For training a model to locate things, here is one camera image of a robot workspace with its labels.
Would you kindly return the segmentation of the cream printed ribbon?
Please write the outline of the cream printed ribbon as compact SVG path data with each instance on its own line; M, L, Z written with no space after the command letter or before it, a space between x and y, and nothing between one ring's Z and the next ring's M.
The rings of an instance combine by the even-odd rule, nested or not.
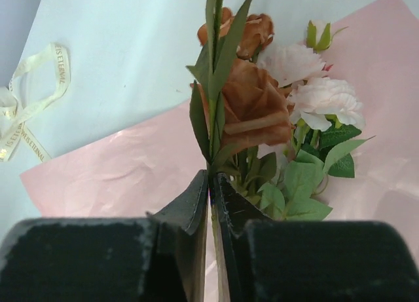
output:
M55 91L42 100L26 106L22 105L17 96L18 89L15 87L15 81L49 61L54 64ZM9 84L1 87L1 116L10 121L10 126L1 132L1 162L7 162L12 158L21 140L29 146L41 162L51 159L26 123L62 98L67 92L70 82L69 53L65 46L58 43L49 43L44 50L29 56L18 64Z

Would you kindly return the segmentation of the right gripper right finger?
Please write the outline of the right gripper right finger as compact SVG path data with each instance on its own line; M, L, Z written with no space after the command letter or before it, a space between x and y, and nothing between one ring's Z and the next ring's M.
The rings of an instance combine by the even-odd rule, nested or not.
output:
M220 301L417 301L418 269L379 221L274 221L212 180Z

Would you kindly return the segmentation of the rust orange rose stem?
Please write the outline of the rust orange rose stem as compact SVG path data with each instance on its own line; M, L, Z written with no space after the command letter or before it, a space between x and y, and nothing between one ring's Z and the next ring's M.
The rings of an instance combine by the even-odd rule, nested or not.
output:
M253 202L277 170L273 153L260 145L291 138L287 95L269 72L256 64L272 42L274 25L266 14L250 14L251 0L237 13L223 0L206 0L206 21L198 29L202 50L189 71L194 77L189 117L210 172L222 172Z

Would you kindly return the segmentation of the light pink carnation stem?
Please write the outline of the light pink carnation stem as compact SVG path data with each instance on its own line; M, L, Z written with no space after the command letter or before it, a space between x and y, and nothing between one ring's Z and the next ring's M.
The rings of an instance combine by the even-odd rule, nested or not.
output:
M270 45L257 65L269 72L282 88L290 89L293 135L288 148L278 154L277 175L260 190L258 208L272 219L325 219L332 208L318 200L329 177L354 178L352 151L365 127L363 104L355 88L332 79L332 68L321 57L336 32L321 20L311 20L303 44Z

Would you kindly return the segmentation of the pink wrapping paper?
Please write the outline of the pink wrapping paper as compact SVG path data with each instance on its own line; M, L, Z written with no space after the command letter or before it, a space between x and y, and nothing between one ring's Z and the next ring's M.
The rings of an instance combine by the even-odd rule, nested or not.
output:
M28 48L54 35L71 50L70 97L49 119L55 157L22 173L45 217L134 217L178 195L204 158L189 120L205 0L44 1ZM330 177L330 220L384 221L418 254L418 0L253 0L271 45L303 44L309 21L336 32L322 59L363 108L354 179Z

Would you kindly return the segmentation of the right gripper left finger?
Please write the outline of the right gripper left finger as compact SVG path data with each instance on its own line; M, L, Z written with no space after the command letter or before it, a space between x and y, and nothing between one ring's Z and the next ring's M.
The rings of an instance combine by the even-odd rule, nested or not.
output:
M202 301L208 175L156 214L37 218L1 245L2 301Z

